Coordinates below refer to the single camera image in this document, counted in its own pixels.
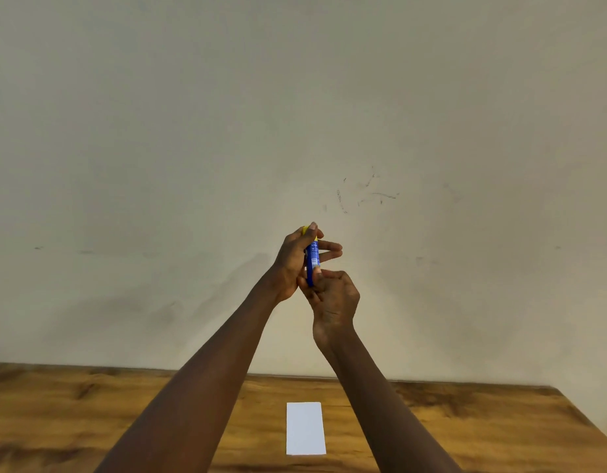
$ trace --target rectangular white object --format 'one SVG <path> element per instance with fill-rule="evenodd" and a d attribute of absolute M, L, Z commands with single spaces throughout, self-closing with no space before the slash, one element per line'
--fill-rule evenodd
<path fill-rule="evenodd" d="M 321 403 L 287 403 L 286 454 L 324 455 L 325 453 Z"/>

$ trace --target blue and yellow object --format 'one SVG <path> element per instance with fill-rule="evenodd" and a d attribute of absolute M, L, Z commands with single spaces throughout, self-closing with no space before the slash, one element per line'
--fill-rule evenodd
<path fill-rule="evenodd" d="M 305 231 L 308 228 L 306 226 L 303 227 L 302 235 L 305 235 Z M 312 244 L 305 248 L 305 267 L 307 271 L 307 281 L 308 286 L 313 286 L 314 282 L 312 282 L 312 271 L 317 265 L 321 265 L 321 261 L 318 258 L 318 238 L 314 238 Z"/>

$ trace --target person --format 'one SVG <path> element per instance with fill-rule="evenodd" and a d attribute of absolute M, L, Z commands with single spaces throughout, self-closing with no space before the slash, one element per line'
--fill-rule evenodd
<path fill-rule="evenodd" d="M 220 442 L 262 331 L 276 305 L 297 287 L 314 320 L 312 334 L 334 369 L 381 472 L 460 472 L 378 370 L 353 324 L 360 293 L 345 272 L 315 267 L 304 278 L 304 250 L 317 238 L 321 262 L 342 255 L 315 222 L 289 234 L 240 307 L 183 365 L 96 469 L 204 472 Z"/>

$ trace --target wooden tabletop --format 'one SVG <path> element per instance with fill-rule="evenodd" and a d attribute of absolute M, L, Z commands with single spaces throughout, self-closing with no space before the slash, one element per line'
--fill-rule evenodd
<path fill-rule="evenodd" d="M 172 375 L 0 364 L 0 472 L 91 472 Z M 556 389 L 394 385 L 467 472 L 607 472 L 607 437 Z M 321 402 L 326 455 L 286 455 L 287 402 Z M 212 470 L 378 469 L 336 380 L 248 376 Z"/>

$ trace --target person's right hand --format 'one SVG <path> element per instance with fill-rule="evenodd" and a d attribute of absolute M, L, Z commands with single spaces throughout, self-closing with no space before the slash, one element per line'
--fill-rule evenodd
<path fill-rule="evenodd" d="M 315 267 L 312 280 L 312 287 L 308 287 L 303 277 L 297 278 L 297 283 L 314 312 L 312 334 L 316 346 L 327 356 L 333 342 L 354 333 L 353 319 L 360 293 L 342 270 Z"/>

